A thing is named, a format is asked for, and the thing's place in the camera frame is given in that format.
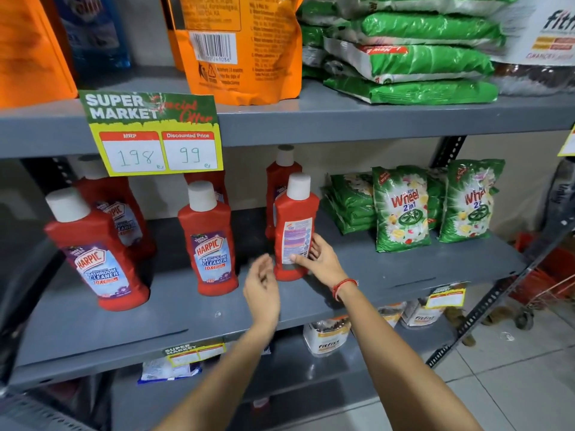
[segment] handwritten number 198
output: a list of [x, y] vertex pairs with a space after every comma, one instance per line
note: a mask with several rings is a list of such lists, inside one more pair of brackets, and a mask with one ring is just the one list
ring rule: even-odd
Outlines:
[[[130, 166], [129, 163], [126, 163], [126, 159], [124, 158], [124, 153], [122, 151], [118, 151], [119, 156], [122, 158], [122, 166]], [[137, 150], [133, 149], [129, 153], [131, 156], [136, 158], [135, 165], [140, 164], [140, 155]], [[146, 159], [146, 163], [152, 163], [152, 155], [154, 154], [153, 151], [142, 151], [142, 156]]]
[[[185, 157], [184, 157], [185, 160], [182, 159], [182, 163], [189, 163], [190, 157], [188, 156], [187, 148], [185, 148], [185, 147], [181, 148], [181, 149], [180, 149], [180, 152], [183, 153], [184, 156], [185, 156]], [[196, 155], [195, 159], [198, 159], [198, 160], [192, 160], [192, 163], [199, 163], [199, 149], [198, 149], [198, 148], [190, 148], [190, 152], [191, 152], [192, 154], [195, 154], [195, 155]]]

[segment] bottle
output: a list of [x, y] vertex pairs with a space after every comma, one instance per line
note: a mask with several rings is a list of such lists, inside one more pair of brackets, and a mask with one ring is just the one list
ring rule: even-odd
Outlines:
[[226, 172], [225, 171], [208, 171], [208, 172], [188, 172], [183, 175], [186, 183], [190, 184], [194, 181], [209, 181], [214, 186], [216, 192], [216, 199], [221, 203], [228, 202], [228, 192], [226, 191]]
[[54, 0], [83, 79], [130, 67], [114, 0]]
[[237, 288], [236, 255], [230, 220], [232, 210], [216, 200], [210, 181], [187, 187], [190, 204], [178, 212], [186, 235], [191, 267], [198, 277], [198, 292], [207, 297], [225, 295]]
[[289, 256], [308, 256], [320, 199], [310, 192], [311, 177], [304, 173], [289, 176], [287, 190], [276, 199], [276, 266], [279, 281], [294, 281], [308, 273]]
[[44, 231], [96, 293], [100, 307], [123, 311], [147, 302], [149, 289], [136, 275], [110, 215], [91, 209], [75, 187], [49, 193], [46, 202], [56, 220]]
[[293, 160], [293, 145], [279, 145], [276, 161], [266, 168], [266, 237], [275, 236], [274, 201], [283, 194], [288, 186], [290, 174], [301, 172], [301, 165]]
[[130, 189], [128, 177], [108, 176], [104, 162], [97, 154], [81, 156], [78, 168], [84, 176], [74, 186], [92, 207], [114, 219], [119, 239], [128, 248], [129, 257], [140, 261], [153, 256], [156, 245]]

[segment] discounted price label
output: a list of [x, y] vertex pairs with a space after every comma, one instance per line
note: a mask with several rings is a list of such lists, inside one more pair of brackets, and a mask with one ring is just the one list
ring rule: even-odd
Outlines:
[[220, 171], [220, 126], [212, 96], [80, 91], [108, 173]]

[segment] orange bag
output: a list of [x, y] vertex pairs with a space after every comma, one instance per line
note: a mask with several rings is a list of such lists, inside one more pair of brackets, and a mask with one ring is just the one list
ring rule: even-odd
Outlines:
[[[53, 7], [42, 1], [47, 8]], [[63, 26], [56, 24], [65, 38]], [[74, 79], [40, 0], [0, 1], [0, 47], [0, 108], [77, 97]]]
[[191, 93], [273, 104], [301, 89], [302, 0], [169, 0]]

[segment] red thread bracelet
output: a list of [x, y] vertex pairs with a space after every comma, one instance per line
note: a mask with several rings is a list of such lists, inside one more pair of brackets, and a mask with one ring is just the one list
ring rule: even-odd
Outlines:
[[333, 293], [333, 295], [334, 295], [334, 299], [335, 299], [336, 301], [339, 301], [339, 299], [338, 299], [338, 291], [339, 291], [339, 288], [340, 288], [344, 283], [347, 283], [347, 282], [352, 282], [352, 283], [355, 284], [356, 287], [358, 287], [357, 281], [355, 281], [353, 278], [346, 278], [345, 280], [340, 281], [340, 282], [337, 283], [337, 284], [334, 286], [334, 288], [331, 290], [332, 293]]

